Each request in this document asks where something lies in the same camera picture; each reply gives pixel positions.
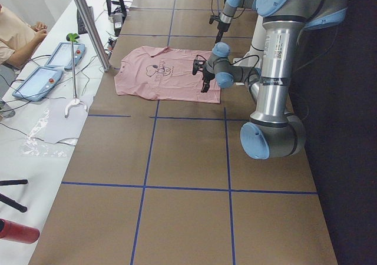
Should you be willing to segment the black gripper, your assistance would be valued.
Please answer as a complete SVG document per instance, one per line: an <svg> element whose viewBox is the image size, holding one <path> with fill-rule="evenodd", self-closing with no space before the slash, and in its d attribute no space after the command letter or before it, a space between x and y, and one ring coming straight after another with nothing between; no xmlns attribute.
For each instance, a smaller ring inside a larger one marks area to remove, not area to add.
<svg viewBox="0 0 377 265"><path fill-rule="evenodd" d="M210 88L210 81L214 79L214 74L208 71L206 65L203 65L202 74L203 85L201 88L201 93L206 93Z"/></svg>
<svg viewBox="0 0 377 265"><path fill-rule="evenodd" d="M221 20L218 21L217 29L219 30L216 35L215 44L219 43L222 39L223 33L229 30L230 23L223 22Z"/></svg>

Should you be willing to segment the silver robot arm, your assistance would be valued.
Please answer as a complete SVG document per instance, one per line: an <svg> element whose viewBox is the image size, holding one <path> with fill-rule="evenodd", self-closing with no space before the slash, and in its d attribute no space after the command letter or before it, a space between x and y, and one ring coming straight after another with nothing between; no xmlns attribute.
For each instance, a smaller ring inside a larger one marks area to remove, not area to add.
<svg viewBox="0 0 377 265"><path fill-rule="evenodd" d="M225 0L221 13L218 15L213 14L209 20L209 24L212 24L214 21L218 22L218 33L215 43L220 42L223 34L229 30L232 20L235 19L234 16L238 8L256 11L256 0Z"/></svg>
<svg viewBox="0 0 377 265"><path fill-rule="evenodd" d="M221 41L238 8L257 12L249 55L255 65L244 67L229 61L230 47ZM301 120L286 109L296 43L302 31L339 25L347 10L347 0L225 0L224 8L211 21L218 23L218 35L211 55L196 58L193 72L203 74L202 91L210 82L228 88L244 83L256 109L240 130L245 153L265 160L298 153L305 145Z"/></svg>

